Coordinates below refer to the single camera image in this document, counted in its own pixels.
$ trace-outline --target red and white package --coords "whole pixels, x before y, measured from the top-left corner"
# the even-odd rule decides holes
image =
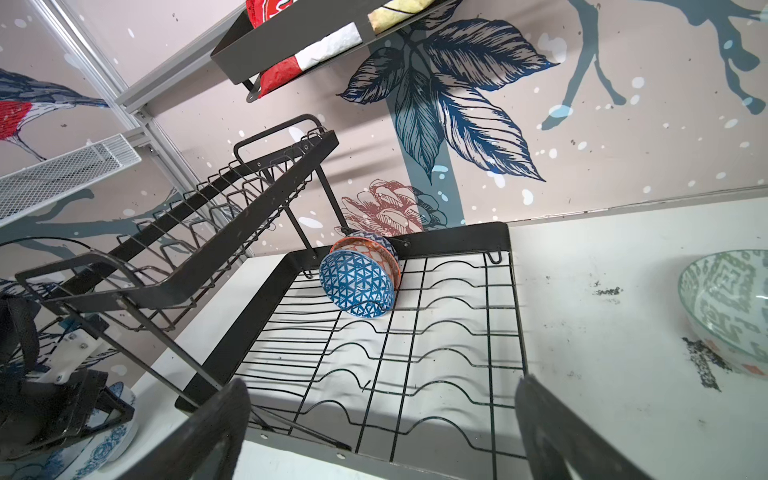
[[[254,28],[259,28],[259,25],[291,6],[294,1],[296,0],[247,0],[248,18]],[[362,39],[354,23],[341,27],[323,40],[311,44],[262,73],[259,98],[285,85],[308,68],[359,43],[362,43]]]

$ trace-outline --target red bird belly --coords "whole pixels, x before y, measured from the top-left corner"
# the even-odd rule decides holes
[[[18,124],[32,109],[32,103],[0,101],[0,140],[16,135]]]

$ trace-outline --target white mesh shelf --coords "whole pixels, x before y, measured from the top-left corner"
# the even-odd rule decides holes
[[[0,177],[0,227],[140,161],[118,134]]]

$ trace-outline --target orange patterned bowl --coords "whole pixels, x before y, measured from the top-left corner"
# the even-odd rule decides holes
[[[395,290],[397,290],[397,287],[400,285],[400,265],[397,263],[397,260],[395,260],[395,257],[377,242],[362,237],[344,237],[334,243],[331,247],[331,252],[336,250],[352,250],[360,252],[375,261],[384,269],[387,276],[392,281]]]

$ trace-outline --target rack handle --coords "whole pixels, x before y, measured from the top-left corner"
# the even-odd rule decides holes
[[[321,124],[320,120],[318,120],[317,117],[315,117],[314,115],[311,115],[311,114],[301,114],[298,117],[291,118],[288,121],[284,121],[282,124],[275,125],[272,128],[267,128],[265,131],[259,132],[258,134],[255,134],[252,137],[248,137],[245,140],[241,140],[241,141],[237,142],[235,144],[235,146],[234,146],[235,158],[237,160],[239,160],[240,162],[242,162],[243,159],[240,158],[240,152],[239,152],[239,150],[242,147],[245,147],[248,144],[252,144],[254,141],[257,141],[257,140],[259,140],[261,138],[264,138],[264,137],[268,137],[271,134],[275,134],[275,133],[277,133],[277,132],[279,132],[281,130],[284,130],[284,129],[290,127],[291,125],[298,124],[298,123],[300,123],[302,121],[305,121],[305,120],[309,120],[309,121],[315,122],[315,125],[317,126],[317,128],[322,128],[323,127],[323,124]]]
[[[144,286],[144,283],[139,280],[138,276],[131,272],[118,258],[98,250],[91,250],[90,252],[77,255],[76,257],[47,263],[30,270],[16,273],[16,281],[24,287],[24,290],[27,290],[31,295],[34,295],[38,300],[43,301],[42,296],[40,296],[36,290],[29,286],[27,283],[28,279],[34,278],[36,276],[46,275],[48,273],[70,270],[77,266],[87,266],[100,262],[109,263],[117,270],[120,270],[134,284],[134,286]],[[67,292],[66,290],[65,293],[68,296],[72,295],[72,293]]]

